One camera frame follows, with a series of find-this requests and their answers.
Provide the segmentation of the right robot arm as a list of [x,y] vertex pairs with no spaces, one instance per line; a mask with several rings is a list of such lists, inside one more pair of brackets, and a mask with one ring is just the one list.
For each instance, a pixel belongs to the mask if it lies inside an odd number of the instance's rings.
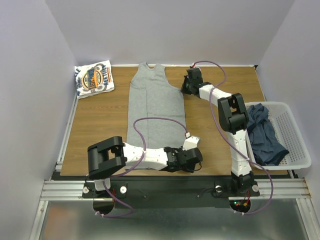
[[213,120],[231,152],[230,189],[233,194],[242,195],[255,184],[247,151],[249,115],[243,96],[240,93],[222,91],[213,84],[204,82],[198,67],[192,66],[186,72],[181,92],[209,101],[211,110],[213,105],[217,107],[218,118],[214,116]]

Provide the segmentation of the grey tank top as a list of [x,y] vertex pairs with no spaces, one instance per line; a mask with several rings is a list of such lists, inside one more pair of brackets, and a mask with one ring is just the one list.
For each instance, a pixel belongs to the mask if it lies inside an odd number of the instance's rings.
[[180,89],[170,85],[161,64],[150,68],[140,63],[130,82],[128,98],[128,128],[126,142],[142,147],[143,142],[135,131],[135,120],[145,117],[161,117],[176,120],[145,119],[136,123],[146,146],[150,149],[163,147],[180,148],[185,140],[186,125],[184,97]]

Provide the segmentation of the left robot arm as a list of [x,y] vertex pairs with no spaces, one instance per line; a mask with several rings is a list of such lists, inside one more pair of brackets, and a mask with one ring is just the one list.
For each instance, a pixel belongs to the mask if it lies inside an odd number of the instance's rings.
[[198,148],[200,139],[188,137],[180,148],[151,149],[130,145],[122,137],[114,136],[88,147],[88,178],[94,182],[94,191],[100,197],[111,193],[110,177],[121,169],[157,170],[174,173],[193,173],[203,156]]

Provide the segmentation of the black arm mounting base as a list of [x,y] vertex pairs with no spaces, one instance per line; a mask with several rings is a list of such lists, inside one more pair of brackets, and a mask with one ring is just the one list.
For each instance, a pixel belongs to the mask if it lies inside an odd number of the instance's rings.
[[93,201],[94,210],[229,208],[230,200],[260,195],[258,183],[242,193],[230,188],[231,176],[122,176],[110,180],[110,188],[95,191],[86,181],[82,197]]

